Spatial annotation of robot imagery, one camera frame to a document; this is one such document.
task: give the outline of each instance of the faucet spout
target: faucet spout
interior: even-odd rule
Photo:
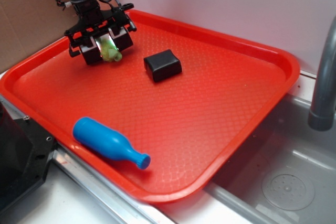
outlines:
[[[336,17],[325,41],[317,74],[308,124],[312,129],[327,131],[332,127],[336,108]]]

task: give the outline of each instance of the stainless steel sink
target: stainless steel sink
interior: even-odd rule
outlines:
[[[312,130],[309,106],[284,97],[206,190],[254,223],[336,223],[336,126]]]

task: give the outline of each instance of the cardboard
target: cardboard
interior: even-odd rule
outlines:
[[[77,23],[73,7],[62,9],[55,0],[0,0],[0,73],[60,39]]]

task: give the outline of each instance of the blue bottle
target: blue bottle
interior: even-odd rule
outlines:
[[[83,145],[113,160],[129,160],[146,169],[151,158],[137,152],[128,139],[91,118],[81,118],[73,127],[73,136]]]

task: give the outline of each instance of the green object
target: green object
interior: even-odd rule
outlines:
[[[122,54],[119,52],[113,40],[108,36],[102,36],[96,39],[96,42],[99,44],[100,54],[104,61],[120,61],[122,59]]]

